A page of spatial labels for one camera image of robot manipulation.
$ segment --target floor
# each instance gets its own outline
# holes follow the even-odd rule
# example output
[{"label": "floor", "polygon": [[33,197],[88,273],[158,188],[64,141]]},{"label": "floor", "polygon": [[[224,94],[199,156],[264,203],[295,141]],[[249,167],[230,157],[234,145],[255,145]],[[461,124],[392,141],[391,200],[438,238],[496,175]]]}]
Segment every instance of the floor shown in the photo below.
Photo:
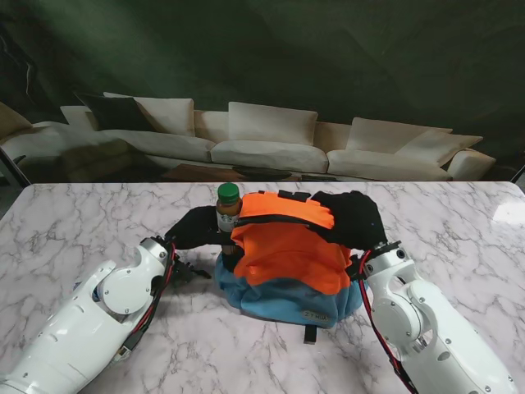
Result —
[{"label": "floor", "polygon": [[21,191],[12,186],[0,186],[0,219],[6,214]]},{"label": "floor", "polygon": [[519,177],[516,185],[518,185],[523,190],[523,193],[525,193],[525,174]]}]

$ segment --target sofa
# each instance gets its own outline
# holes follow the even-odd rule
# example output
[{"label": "sofa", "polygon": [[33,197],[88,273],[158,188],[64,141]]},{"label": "sofa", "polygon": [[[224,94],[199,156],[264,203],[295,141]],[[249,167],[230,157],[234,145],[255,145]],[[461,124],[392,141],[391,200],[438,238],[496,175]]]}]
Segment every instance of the sofa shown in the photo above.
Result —
[{"label": "sofa", "polygon": [[470,149],[481,137],[451,129],[359,117],[337,124],[317,121],[313,111],[248,103],[220,112],[194,110],[191,99],[135,101],[155,131],[99,131],[89,108],[65,106],[68,125],[32,125],[4,135],[0,145],[11,158],[27,156],[22,169],[24,161],[47,163],[69,181],[148,163],[265,167],[342,181],[476,181],[495,163]]}]

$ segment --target wall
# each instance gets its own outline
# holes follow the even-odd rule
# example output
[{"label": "wall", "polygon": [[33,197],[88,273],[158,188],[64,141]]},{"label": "wall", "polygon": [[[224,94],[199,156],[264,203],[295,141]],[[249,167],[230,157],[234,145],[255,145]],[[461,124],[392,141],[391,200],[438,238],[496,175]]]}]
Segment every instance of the wall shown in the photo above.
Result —
[{"label": "wall", "polygon": [[56,105],[71,91],[191,97],[452,126],[525,147],[525,3],[13,0],[2,10]]}]

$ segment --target green jar lid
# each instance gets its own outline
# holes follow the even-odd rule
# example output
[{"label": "green jar lid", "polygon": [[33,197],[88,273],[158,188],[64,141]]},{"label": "green jar lid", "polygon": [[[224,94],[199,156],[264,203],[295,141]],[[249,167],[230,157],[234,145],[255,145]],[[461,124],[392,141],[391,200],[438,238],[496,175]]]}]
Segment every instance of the green jar lid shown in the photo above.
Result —
[{"label": "green jar lid", "polygon": [[223,204],[234,204],[239,199],[239,188],[235,183],[223,183],[217,191],[219,201]]}]

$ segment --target bag label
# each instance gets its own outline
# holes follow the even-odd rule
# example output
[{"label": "bag label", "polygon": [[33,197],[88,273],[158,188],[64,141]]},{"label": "bag label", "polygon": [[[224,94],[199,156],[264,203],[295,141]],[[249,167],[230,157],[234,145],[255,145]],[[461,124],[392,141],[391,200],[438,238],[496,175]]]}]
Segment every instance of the bag label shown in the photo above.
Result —
[{"label": "bag label", "polygon": [[312,320],[313,322],[319,322],[319,323],[327,323],[328,322],[328,316],[325,314],[319,314],[317,312],[312,312],[311,310],[304,310],[301,312],[304,318],[307,320]]},{"label": "bag label", "polygon": [[219,230],[223,232],[232,232],[233,227],[235,227],[235,224],[239,220],[239,215],[222,215],[219,212],[217,212],[217,225],[219,227]]}]

